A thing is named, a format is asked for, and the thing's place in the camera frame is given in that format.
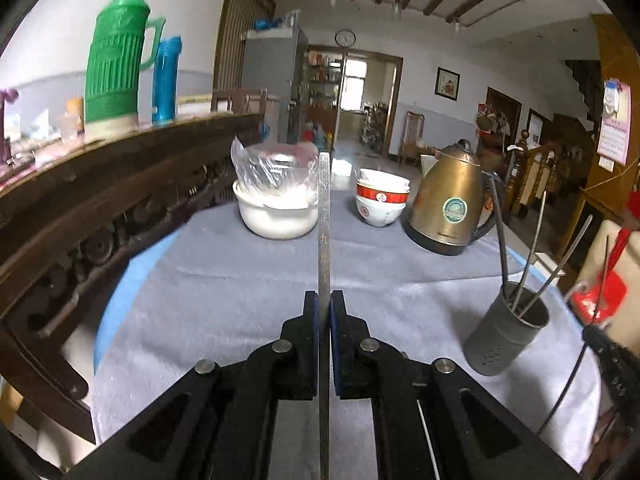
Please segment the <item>dark chopstick two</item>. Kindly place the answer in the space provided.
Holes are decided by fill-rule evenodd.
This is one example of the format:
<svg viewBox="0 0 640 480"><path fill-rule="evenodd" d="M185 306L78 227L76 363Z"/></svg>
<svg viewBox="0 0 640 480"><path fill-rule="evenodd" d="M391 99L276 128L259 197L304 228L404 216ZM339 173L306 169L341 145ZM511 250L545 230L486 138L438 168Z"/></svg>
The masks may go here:
<svg viewBox="0 0 640 480"><path fill-rule="evenodd" d="M522 296L522 292L523 292L523 288L526 282L526 278L528 277L528 272L529 272L529 267L532 264L535 252L536 252L536 247L537 247L537 243L538 243L538 238L539 238L539 234L540 234L540 230L541 230L541 226L542 226L542 220L544 220L544 210L546 209L546 203L547 203L547 196L548 196L548 192L544 191L542 193L541 196L541 204L540 204L540 211L538 214L538 219L537 219L537 223L536 223L536 229L534 232L534 238L532 241L532 244L529 247L529 252L527 255L527 259L526 259L526 263L524 266L524 270L523 270L523 274L521 276L520 281L518 282L518 286L516 286L515 292L512 296L512 302L511 302L511 310L512 313L518 315L516 312L518 312L518 305L520 304L520 299Z"/></svg>

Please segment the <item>dark chopstick one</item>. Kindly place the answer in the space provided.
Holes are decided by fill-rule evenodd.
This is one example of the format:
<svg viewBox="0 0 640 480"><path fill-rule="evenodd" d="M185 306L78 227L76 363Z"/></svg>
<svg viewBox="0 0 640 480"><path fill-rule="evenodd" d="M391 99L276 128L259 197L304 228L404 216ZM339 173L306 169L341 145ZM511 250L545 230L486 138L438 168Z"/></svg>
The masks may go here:
<svg viewBox="0 0 640 480"><path fill-rule="evenodd" d="M489 176L489 185L491 189L492 203L494 204L494 215L496 218L496 228L499 242L502 281L501 295L503 296L504 303L507 307L509 307L509 296L507 294L508 291L506 290L506 285L509 283L508 260L506 260L506 237L504 236L504 226L499 202L498 188L496 185L496 180L493 176Z"/></svg>

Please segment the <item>cream sofa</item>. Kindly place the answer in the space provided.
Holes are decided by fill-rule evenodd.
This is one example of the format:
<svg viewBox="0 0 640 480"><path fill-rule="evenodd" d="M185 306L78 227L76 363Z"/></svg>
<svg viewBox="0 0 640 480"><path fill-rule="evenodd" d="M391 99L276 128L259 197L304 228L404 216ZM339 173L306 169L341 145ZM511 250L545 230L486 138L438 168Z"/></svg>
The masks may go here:
<svg viewBox="0 0 640 480"><path fill-rule="evenodd" d="M578 274L582 292L570 304L587 324L597 307L601 285L604 295L596 317L608 336L635 356L639 355L639 232L603 220Z"/></svg>

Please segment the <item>red plastic chair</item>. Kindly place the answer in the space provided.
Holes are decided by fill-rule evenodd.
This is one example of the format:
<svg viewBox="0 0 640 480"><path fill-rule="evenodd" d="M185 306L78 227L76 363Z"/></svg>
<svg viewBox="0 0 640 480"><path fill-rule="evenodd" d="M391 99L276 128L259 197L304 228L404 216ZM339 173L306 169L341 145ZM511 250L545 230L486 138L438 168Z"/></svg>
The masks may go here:
<svg viewBox="0 0 640 480"><path fill-rule="evenodd" d="M605 237L610 237L611 253L610 263L608 264L608 276L606 277L605 282L604 300L599 313L598 323L604 323L608 318L614 315L628 294L628 285L615 270L615 267L627 248L631 234L638 231L639 190L638 188L635 188L628 196L626 209L623 213L622 226L616 231L608 229L605 232ZM591 323L594 304L596 303L598 290L597 281L600 272L601 271L596 274L596 277L586 289L578 290L578 292L574 292L570 297L570 301L572 302L572 306L574 307L578 318L580 318L580 320L585 324Z"/></svg>

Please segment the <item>dark chopstick five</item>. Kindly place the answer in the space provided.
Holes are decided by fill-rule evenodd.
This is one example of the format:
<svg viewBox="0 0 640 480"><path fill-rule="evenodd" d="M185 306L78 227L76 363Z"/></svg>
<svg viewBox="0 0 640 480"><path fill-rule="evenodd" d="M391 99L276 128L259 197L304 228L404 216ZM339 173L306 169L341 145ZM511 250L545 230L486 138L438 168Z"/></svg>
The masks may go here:
<svg viewBox="0 0 640 480"><path fill-rule="evenodd" d="M599 313L603 304L605 294L605 282L608 276L608 264L610 263L610 237L605 237L604 259L603 266L597 281L597 296L596 303L594 304L593 314L591 317L591 324L597 324L599 322Z"/></svg>

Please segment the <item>dark grey utensil holder cup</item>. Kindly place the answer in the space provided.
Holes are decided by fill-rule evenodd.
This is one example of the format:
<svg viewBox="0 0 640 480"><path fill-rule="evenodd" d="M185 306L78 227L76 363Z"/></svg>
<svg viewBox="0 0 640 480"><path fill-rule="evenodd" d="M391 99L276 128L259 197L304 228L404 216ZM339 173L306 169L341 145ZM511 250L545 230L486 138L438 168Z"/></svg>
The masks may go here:
<svg viewBox="0 0 640 480"><path fill-rule="evenodd" d="M525 314L520 313L520 308L535 296L526 287L514 309L511 304L517 289L515 282L501 286L484 318L462 344L466 362L478 374L496 376L504 372L550 322L548 308L540 298Z"/></svg>

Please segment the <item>grey tablecloth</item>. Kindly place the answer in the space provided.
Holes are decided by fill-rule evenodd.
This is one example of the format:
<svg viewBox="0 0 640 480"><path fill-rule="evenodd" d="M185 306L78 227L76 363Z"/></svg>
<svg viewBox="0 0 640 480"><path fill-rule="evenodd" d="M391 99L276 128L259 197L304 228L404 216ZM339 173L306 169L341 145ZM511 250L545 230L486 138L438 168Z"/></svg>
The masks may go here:
<svg viewBox="0 0 640 480"><path fill-rule="evenodd" d="M462 344L497 296L500 273L521 278L521 261L499 259L487 235L463 254L429 252L399 223L375 228L352 194L331 205L331 284L373 337L410 358L464 362ZM235 204L194 214L174 234L134 257L104 312L94 350L92 424L105 441L201 359L245 360L279 336L318 284L318 236L266 240ZM561 295L542 294L549 324L483 387L570 466L580 468L598 418L596 360Z"/></svg>

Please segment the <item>dark chopstick three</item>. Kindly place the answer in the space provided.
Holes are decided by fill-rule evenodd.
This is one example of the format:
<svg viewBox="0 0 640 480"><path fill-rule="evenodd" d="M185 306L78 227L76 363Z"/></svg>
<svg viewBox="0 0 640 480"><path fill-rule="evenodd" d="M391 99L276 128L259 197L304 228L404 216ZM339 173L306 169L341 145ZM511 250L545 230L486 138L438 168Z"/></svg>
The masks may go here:
<svg viewBox="0 0 640 480"><path fill-rule="evenodd" d="M552 285L554 280L558 277L560 272L564 269L564 266L566 266L566 264L568 263L568 260L570 260L570 257L574 254L574 251L576 250L577 246L580 244L580 242L582 241L582 238L585 236L587 230L589 229L592 220L593 220L593 215L590 214L585 220L580 230L578 231L576 237L572 241L572 244L570 244L570 247L567 249L562 259L560 260L556 268L551 272L551 274L546 279L544 284L542 284L541 288L538 289L538 292L536 292L536 294L532 297L531 300L529 300L529 302L524 307L518 308L518 310L515 311L518 318L524 318L524 315L526 315L526 313L540 299L542 294Z"/></svg>

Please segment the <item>dark chopstick four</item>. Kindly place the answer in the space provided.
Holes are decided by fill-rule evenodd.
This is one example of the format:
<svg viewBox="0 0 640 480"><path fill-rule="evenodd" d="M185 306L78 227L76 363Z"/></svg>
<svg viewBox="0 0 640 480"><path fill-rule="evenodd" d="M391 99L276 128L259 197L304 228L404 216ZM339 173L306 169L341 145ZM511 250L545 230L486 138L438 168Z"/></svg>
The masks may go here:
<svg viewBox="0 0 640 480"><path fill-rule="evenodd" d="M331 154L319 154L318 170L319 295L319 445L320 478L330 478L330 299L331 299Z"/></svg>

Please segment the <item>blue thermos bottle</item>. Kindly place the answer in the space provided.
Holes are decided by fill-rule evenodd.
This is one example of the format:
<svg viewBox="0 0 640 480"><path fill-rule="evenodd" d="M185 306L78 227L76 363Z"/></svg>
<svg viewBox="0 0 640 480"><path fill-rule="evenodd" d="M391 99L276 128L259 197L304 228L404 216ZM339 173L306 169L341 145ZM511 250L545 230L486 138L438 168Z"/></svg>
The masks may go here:
<svg viewBox="0 0 640 480"><path fill-rule="evenodd" d="M152 123L171 122L176 114L177 76L182 38L170 37L160 42L154 65L152 84Z"/></svg>

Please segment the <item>grey refrigerator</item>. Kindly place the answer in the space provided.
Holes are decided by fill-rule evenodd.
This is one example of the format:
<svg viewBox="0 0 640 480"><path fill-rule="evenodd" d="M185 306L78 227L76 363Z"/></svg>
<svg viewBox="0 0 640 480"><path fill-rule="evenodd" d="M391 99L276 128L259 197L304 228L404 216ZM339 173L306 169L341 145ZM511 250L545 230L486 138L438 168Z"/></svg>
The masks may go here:
<svg viewBox="0 0 640 480"><path fill-rule="evenodd" d="M299 26L248 30L244 44L242 87L265 89L278 99L276 141L297 142L302 120L304 54L308 39Z"/></svg>

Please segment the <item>green thermos jug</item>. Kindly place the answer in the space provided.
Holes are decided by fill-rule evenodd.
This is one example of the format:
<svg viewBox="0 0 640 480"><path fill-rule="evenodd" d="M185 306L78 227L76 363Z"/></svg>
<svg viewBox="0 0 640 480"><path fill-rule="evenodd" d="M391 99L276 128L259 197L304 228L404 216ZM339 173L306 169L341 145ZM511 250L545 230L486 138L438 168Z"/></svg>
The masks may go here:
<svg viewBox="0 0 640 480"><path fill-rule="evenodd" d="M153 66L166 23L150 14L145 0L112 0L96 18L85 76L87 143L138 128L140 74Z"/></svg>

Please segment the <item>wall calendar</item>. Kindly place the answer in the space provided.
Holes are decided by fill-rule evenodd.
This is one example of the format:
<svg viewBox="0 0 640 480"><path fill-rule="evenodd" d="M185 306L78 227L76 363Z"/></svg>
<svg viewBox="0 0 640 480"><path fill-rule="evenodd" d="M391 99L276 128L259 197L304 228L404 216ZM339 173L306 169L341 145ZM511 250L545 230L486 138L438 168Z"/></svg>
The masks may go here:
<svg viewBox="0 0 640 480"><path fill-rule="evenodd" d="M618 79L603 86L603 110L597 153L625 166L631 129L631 88Z"/></svg>

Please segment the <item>framed wall picture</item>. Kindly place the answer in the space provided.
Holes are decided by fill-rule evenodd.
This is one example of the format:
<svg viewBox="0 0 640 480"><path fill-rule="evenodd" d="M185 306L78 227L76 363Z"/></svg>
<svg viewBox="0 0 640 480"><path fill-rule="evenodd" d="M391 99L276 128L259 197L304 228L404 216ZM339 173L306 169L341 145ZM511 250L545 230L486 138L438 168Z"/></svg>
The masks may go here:
<svg viewBox="0 0 640 480"><path fill-rule="evenodd" d="M436 74L436 96L457 101L459 94L460 75L452 70L439 67Z"/></svg>

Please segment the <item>round wall clock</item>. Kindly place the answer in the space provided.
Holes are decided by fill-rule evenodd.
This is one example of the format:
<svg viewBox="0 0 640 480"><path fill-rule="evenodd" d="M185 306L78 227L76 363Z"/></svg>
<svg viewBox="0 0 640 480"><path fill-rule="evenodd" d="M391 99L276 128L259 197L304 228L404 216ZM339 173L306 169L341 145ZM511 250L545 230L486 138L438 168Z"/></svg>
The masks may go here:
<svg viewBox="0 0 640 480"><path fill-rule="evenodd" d="M334 35L334 41L341 49L352 48L356 44L356 40L356 34L348 28L340 29Z"/></svg>

